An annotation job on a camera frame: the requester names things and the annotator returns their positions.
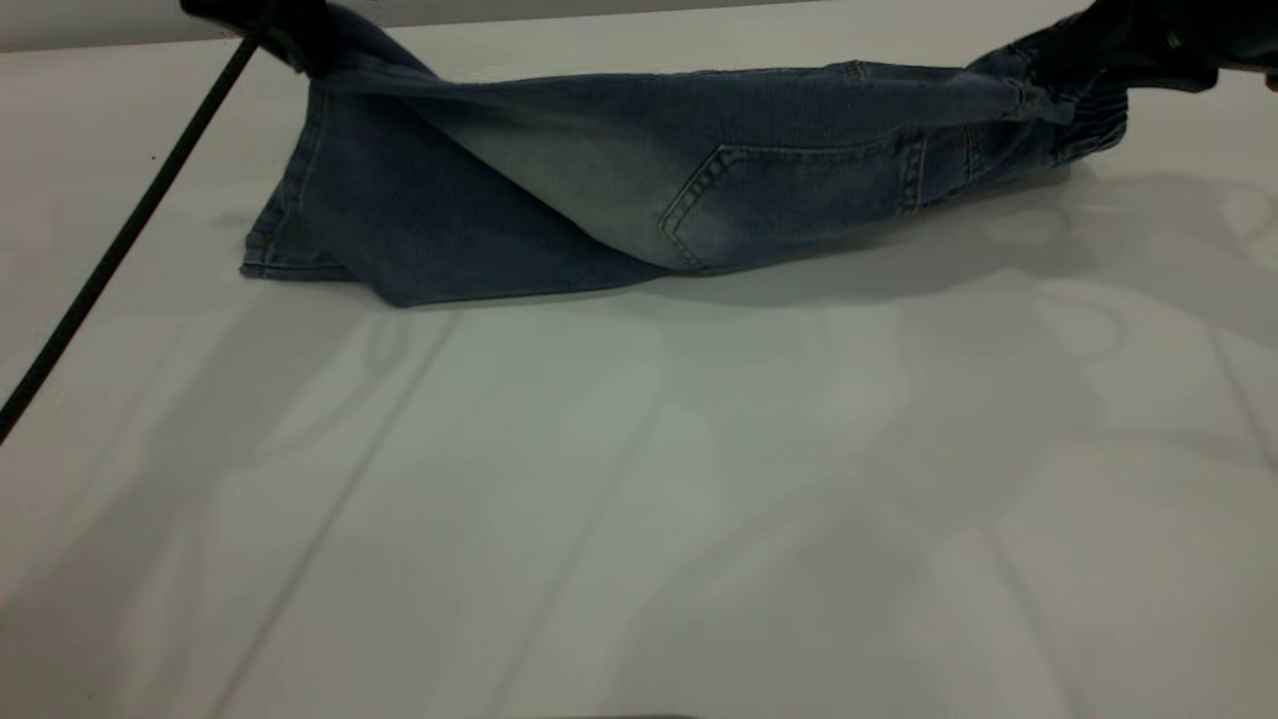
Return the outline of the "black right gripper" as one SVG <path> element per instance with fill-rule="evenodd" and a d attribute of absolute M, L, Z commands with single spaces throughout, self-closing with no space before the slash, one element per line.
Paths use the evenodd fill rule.
<path fill-rule="evenodd" d="M 1094 65 L 1126 88 L 1209 91 L 1220 73 L 1263 77 L 1277 87 L 1275 1 L 1132 1 L 1089 5 L 1042 36 L 1034 78 L 1063 80 Z"/>

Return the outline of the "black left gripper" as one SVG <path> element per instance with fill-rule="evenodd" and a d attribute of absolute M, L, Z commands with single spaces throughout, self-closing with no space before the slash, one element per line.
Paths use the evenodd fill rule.
<path fill-rule="evenodd" d="M 327 1 L 180 1 L 184 14 L 247 37 L 305 77 L 323 77 L 336 57 Z"/>

